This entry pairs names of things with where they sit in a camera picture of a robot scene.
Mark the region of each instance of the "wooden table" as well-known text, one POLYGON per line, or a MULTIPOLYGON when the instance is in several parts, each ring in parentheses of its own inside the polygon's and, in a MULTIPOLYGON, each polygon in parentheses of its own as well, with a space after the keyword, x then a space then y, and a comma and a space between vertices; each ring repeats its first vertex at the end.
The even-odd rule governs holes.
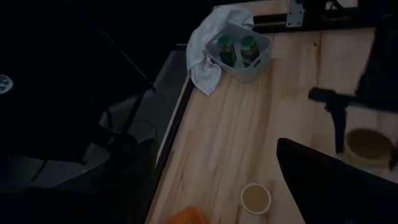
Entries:
MULTIPOLYGON (((268 14, 286 8, 284 1, 263 3, 268 14)), ((253 2, 242 5, 263 13, 253 2)), ((162 223, 194 205, 210 223, 303 223, 277 162, 277 140, 290 138, 335 156, 331 116, 308 100, 308 91, 319 86, 353 94, 373 35, 372 29, 267 35, 274 43, 272 62, 257 80, 243 84, 223 74, 211 96, 194 89, 147 222, 162 223), (270 189, 268 215, 249 215, 239 205, 250 182, 270 189)), ((349 108, 347 131, 374 128, 396 142, 397 121, 395 114, 349 108)), ((381 176, 398 180, 392 172, 381 176)))

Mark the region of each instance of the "green jar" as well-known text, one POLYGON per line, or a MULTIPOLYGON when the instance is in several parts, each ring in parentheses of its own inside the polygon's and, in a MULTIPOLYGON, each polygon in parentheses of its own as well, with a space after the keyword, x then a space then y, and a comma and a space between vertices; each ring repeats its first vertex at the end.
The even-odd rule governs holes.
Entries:
POLYGON ((260 56, 259 46, 252 36, 241 39, 241 55, 245 67, 250 66, 260 56))
POLYGON ((217 44, 220 48, 221 61, 229 67, 234 67, 236 62, 236 54, 231 37, 224 35, 218 39, 217 44))

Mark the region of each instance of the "white plastic basket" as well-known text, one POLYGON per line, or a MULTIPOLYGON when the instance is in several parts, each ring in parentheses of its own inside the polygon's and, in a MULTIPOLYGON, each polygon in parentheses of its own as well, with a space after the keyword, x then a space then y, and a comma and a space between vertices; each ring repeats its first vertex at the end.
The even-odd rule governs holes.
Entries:
POLYGON ((249 83, 254 81, 271 62, 271 45, 272 41, 261 34, 247 30, 234 24, 227 24, 218 34, 216 34, 207 44, 206 51, 208 52, 214 63, 218 64, 223 70, 235 77, 241 82, 249 83), (234 67, 224 64, 220 58, 220 49, 217 45, 217 40, 223 36, 228 35, 234 44, 236 52, 236 63, 234 67), (250 35, 254 37, 259 47, 259 57, 253 61, 247 68, 243 65, 241 56, 240 41, 243 37, 250 35))

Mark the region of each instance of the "orange object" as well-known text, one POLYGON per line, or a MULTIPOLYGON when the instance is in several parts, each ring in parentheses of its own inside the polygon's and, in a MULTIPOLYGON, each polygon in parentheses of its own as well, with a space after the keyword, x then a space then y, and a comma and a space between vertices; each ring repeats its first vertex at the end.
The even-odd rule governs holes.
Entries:
POLYGON ((164 224, 208 224, 205 215, 199 209, 189 206, 177 212, 164 224))

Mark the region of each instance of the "white towel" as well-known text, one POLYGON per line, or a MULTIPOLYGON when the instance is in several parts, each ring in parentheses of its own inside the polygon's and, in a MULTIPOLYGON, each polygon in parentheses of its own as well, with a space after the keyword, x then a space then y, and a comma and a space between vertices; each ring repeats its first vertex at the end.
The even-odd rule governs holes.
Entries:
POLYGON ((210 94, 221 80, 221 68, 211 62, 205 45, 226 24, 233 23, 246 29, 253 28, 253 14, 238 6, 220 6, 195 29, 187 46, 187 69, 195 86, 210 94))

